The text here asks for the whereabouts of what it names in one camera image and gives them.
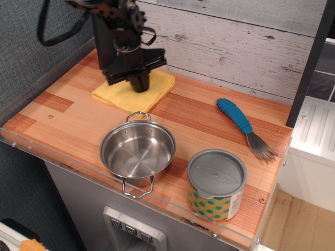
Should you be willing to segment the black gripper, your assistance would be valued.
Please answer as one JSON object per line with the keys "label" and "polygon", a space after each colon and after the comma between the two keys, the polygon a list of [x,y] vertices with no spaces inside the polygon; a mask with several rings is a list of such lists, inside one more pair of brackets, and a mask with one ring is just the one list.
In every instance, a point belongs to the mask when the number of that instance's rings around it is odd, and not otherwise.
{"label": "black gripper", "polygon": [[150,87],[150,72],[166,64],[165,50],[137,48],[119,52],[117,59],[103,70],[110,85],[129,81],[134,91],[145,92]]}

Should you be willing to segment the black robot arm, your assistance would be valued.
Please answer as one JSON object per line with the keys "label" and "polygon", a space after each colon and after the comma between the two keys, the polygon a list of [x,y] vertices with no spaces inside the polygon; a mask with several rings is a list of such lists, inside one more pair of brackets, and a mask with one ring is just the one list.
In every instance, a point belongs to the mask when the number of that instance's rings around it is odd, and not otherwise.
{"label": "black robot arm", "polygon": [[92,17],[99,67],[109,85],[123,80],[137,93],[150,87],[149,74],[166,64],[163,48],[151,49],[155,30],[135,1],[68,1]]}

